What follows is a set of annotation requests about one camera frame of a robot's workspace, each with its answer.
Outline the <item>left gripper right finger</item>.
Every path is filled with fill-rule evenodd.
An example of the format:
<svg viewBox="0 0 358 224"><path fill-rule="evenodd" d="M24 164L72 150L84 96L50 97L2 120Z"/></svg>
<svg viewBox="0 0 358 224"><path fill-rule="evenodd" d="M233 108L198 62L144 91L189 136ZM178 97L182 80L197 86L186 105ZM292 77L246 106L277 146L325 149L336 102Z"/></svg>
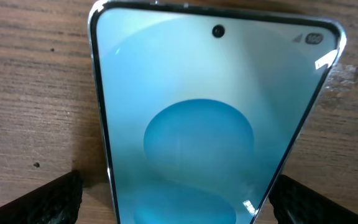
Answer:
<svg viewBox="0 0 358 224"><path fill-rule="evenodd" d="M268 197L278 224L358 224L358 214L286 175Z"/></svg>

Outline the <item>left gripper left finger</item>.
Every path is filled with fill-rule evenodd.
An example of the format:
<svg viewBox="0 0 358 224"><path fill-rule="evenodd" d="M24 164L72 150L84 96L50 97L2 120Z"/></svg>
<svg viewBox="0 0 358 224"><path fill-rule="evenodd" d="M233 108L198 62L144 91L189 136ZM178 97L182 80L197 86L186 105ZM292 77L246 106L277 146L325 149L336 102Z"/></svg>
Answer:
<svg viewBox="0 0 358 224"><path fill-rule="evenodd" d="M74 224L83 180L73 170L0 207L0 224Z"/></svg>

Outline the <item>smartphone with teal screen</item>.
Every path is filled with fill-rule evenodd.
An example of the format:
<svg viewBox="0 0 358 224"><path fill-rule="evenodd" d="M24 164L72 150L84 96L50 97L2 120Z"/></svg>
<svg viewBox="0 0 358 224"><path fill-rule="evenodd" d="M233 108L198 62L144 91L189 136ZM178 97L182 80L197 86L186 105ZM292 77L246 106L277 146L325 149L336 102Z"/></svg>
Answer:
<svg viewBox="0 0 358 224"><path fill-rule="evenodd" d="M335 20L96 1L88 38L116 223L253 223L347 42Z"/></svg>

